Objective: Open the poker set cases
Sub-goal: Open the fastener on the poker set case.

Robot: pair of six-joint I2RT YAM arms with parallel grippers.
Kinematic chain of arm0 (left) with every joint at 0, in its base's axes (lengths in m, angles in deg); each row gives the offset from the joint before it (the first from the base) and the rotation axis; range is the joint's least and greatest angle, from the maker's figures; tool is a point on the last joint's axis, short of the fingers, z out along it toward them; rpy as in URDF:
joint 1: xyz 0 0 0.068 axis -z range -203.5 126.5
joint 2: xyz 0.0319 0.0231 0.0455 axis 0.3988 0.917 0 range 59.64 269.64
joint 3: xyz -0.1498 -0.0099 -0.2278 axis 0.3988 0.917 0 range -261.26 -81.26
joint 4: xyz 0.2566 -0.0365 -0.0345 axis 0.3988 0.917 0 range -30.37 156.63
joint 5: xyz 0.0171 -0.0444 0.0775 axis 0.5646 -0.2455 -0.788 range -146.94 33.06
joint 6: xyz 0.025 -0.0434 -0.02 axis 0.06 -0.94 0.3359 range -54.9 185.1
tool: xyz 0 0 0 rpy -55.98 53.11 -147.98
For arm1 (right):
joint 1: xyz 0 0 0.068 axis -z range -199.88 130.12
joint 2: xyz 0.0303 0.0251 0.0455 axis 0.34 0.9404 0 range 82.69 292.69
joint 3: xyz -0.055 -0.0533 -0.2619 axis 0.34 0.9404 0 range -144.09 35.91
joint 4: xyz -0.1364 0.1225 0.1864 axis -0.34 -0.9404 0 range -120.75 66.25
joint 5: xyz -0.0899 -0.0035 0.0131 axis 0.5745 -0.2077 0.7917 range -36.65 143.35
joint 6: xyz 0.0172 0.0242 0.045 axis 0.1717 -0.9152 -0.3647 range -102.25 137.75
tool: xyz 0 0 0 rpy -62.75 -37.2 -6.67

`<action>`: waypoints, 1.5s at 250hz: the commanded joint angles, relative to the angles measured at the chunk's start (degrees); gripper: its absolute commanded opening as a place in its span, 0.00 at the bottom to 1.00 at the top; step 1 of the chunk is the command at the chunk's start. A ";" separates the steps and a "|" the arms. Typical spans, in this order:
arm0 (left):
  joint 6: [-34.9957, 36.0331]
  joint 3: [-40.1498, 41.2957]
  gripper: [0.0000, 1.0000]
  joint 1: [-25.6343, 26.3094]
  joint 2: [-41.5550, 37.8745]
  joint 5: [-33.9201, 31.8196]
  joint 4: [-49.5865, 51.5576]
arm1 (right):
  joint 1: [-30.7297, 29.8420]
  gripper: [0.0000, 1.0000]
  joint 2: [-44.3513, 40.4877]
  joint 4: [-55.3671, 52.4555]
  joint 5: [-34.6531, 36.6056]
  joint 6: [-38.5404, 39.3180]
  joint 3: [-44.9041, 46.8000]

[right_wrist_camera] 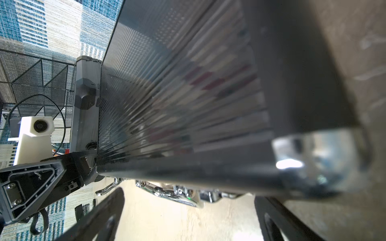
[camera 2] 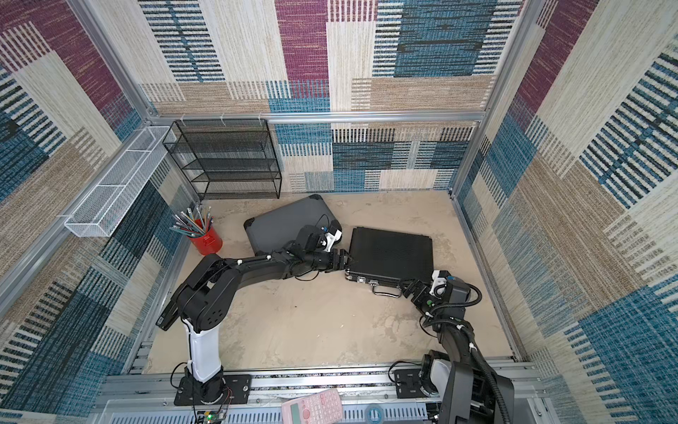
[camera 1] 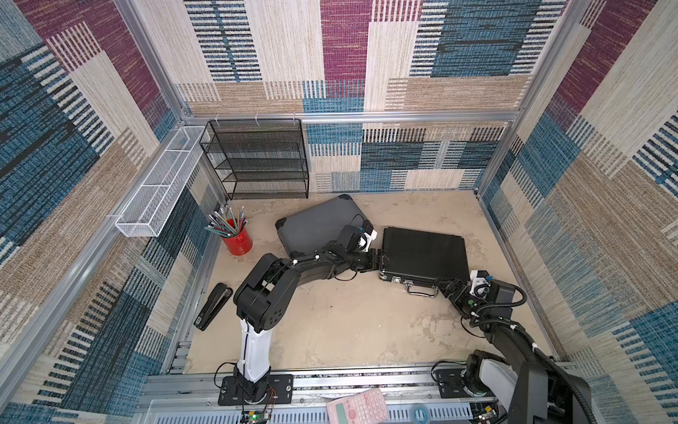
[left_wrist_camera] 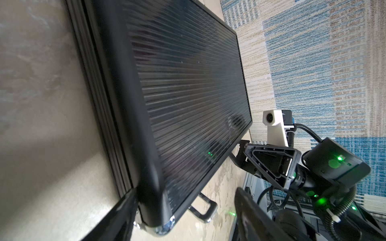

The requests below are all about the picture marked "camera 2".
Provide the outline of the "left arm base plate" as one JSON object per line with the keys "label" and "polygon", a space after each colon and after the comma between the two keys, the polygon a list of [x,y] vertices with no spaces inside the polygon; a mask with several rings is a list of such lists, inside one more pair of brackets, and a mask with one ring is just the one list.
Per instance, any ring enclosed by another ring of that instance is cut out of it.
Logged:
{"label": "left arm base plate", "polygon": [[181,378],[174,406],[226,406],[248,402],[252,375],[216,375],[206,383],[186,372]]}

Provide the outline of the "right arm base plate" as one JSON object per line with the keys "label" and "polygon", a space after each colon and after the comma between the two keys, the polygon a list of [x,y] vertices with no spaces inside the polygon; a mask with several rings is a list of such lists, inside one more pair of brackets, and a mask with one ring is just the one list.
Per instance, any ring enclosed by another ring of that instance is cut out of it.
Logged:
{"label": "right arm base plate", "polygon": [[398,399],[437,398],[439,393],[432,385],[423,383],[416,369],[394,369],[390,376],[395,383]]}

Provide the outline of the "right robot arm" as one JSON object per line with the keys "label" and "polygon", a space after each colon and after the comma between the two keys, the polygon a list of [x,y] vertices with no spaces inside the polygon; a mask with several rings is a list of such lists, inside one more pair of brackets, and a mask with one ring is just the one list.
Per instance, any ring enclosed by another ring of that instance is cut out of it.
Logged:
{"label": "right robot arm", "polygon": [[420,370],[421,390],[441,399],[432,422],[512,423],[514,385],[490,366],[464,319],[466,309],[483,299],[480,289],[450,276],[439,284],[405,280],[398,288],[420,312],[420,327],[444,349],[427,354]]}

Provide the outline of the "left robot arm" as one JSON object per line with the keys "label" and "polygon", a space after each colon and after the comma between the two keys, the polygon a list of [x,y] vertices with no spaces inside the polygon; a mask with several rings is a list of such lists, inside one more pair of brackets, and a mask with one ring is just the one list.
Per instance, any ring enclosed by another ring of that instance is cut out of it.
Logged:
{"label": "left robot arm", "polygon": [[174,291],[156,326],[167,331],[176,321],[185,325],[188,374],[205,388],[222,377],[218,328],[239,289],[271,280],[297,279],[305,272],[344,270],[349,261],[344,249],[329,252],[281,249],[245,259],[207,255]]}

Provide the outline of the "black poker set case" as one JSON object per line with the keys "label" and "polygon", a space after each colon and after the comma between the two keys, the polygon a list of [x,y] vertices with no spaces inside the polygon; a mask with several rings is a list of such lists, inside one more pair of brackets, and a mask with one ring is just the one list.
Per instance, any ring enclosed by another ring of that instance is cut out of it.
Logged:
{"label": "black poker set case", "polygon": [[356,227],[352,231],[345,278],[372,287],[419,295],[431,289],[433,240],[426,235]]}

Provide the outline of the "grey poker set case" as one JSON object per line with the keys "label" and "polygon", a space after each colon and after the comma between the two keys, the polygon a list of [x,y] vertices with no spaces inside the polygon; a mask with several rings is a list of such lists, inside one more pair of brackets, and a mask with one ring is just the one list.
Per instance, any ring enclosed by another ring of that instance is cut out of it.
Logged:
{"label": "grey poker set case", "polygon": [[244,229],[254,254],[268,254],[296,240],[299,231],[306,225],[331,234],[340,231],[335,243],[342,239],[341,224],[319,194],[251,217],[244,222]]}

